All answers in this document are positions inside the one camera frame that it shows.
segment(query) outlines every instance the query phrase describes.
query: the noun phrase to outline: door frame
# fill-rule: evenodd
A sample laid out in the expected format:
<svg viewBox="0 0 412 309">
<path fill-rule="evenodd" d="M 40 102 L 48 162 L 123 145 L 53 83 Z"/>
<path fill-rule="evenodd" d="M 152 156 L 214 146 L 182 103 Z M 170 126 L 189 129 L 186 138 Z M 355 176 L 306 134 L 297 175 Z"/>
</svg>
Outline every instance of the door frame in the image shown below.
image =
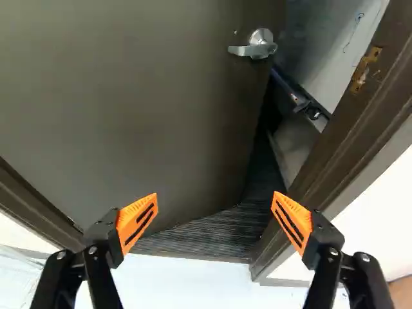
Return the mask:
<svg viewBox="0 0 412 309">
<path fill-rule="evenodd" d="M 288 195 L 309 209 L 326 211 L 412 113 L 412 3 L 391 0 L 373 36 L 367 57 L 382 48 L 368 64 L 366 83 L 355 94 L 352 80 L 320 135 Z M 353 76 L 359 76 L 362 61 Z M 346 205 L 341 205 L 341 212 Z M 259 281 L 293 250 L 273 218 L 254 247 L 250 274 Z"/>
<path fill-rule="evenodd" d="M 292 183 L 291 198 L 310 209 L 327 209 L 411 114 L 411 19 L 412 3 L 391 0 L 370 43 L 370 48 L 382 48 L 377 61 L 369 65 L 370 72 L 379 73 L 368 77 L 357 95 L 350 90 L 352 84 L 348 86 Z M 82 231 L 3 159 L 0 211 L 57 246 L 74 251 L 82 248 Z M 253 249 L 252 279 L 262 278 L 288 244 L 273 219 Z"/>
</svg>

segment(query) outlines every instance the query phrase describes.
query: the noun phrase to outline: floor mat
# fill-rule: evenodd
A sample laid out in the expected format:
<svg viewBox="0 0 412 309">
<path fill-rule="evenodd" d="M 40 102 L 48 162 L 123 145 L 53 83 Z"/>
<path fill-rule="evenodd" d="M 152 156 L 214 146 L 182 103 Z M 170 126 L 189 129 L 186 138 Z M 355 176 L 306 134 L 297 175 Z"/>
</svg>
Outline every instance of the floor mat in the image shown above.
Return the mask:
<svg viewBox="0 0 412 309">
<path fill-rule="evenodd" d="M 252 247 L 272 217 L 273 191 L 285 192 L 286 189 L 266 129 L 260 128 L 255 137 L 245 190 L 237 205 L 142 238 L 132 252 L 248 263 Z"/>
</svg>

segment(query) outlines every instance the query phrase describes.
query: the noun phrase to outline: silver door handle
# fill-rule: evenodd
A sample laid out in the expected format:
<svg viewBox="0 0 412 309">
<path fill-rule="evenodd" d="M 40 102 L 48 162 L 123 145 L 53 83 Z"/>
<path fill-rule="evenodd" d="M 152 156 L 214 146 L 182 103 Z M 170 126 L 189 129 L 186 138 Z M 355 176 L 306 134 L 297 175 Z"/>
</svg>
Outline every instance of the silver door handle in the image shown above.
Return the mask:
<svg viewBox="0 0 412 309">
<path fill-rule="evenodd" d="M 277 50 L 277 44 L 273 41 L 273 34 L 269 29 L 257 29 L 249 39 L 249 45 L 229 46 L 227 51 L 240 57 L 252 59 L 264 59 L 273 55 Z"/>
</svg>

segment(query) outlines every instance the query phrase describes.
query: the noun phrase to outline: wall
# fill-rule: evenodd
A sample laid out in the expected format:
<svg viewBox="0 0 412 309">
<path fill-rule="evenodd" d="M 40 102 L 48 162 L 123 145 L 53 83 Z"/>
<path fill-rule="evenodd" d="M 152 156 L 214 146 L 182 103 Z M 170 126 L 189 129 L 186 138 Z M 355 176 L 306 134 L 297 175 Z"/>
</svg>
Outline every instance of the wall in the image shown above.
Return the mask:
<svg viewBox="0 0 412 309">
<path fill-rule="evenodd" d="M 0 212 L 0 244 L 52 254 L 59 249 Z"/>
<path fill-rule="evenodd" d="M 260 286 L 248 265 L 128 255 L 113 271 L 124 308 L 302 308 L 306 288 Z M 347 308 L 338 294 L 336 309 Z M 82 285 L 76 308 L 92 308 Z"/>
<path fill-rule="evenodd" d="M 333 113 L 388 3 L 289 0 L 276 61 Z"/>
<path fill-rule="evenodd" d="M 407 140 L 412 142 L 409 126 Z M 410 181 L 412 146 L 362 194 L 351 202 L 332 223 L 344 234 L 343 251 L 363 251 L 375 256 L 388 281 L 412 274 L 412 248 L 409 243 Z M 311 280 L 298 254 L 275 269 L 270 278 Z"/>
</svg>

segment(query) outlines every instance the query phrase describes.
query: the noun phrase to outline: door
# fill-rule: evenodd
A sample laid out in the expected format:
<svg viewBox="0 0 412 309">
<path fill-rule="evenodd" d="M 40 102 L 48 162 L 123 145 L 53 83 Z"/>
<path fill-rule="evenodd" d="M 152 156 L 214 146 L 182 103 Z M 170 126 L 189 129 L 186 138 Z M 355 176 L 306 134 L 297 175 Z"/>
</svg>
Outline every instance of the door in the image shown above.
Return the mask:
<svg viewBox="0 0 412 309">
<path fill-rule="evenodd" d="M 157 192 L 151 232 L 234 205 L 271 60 L 228 53 L 276 0 L 6 0 L 1 156 L 87 228 Z"/>
</svg>

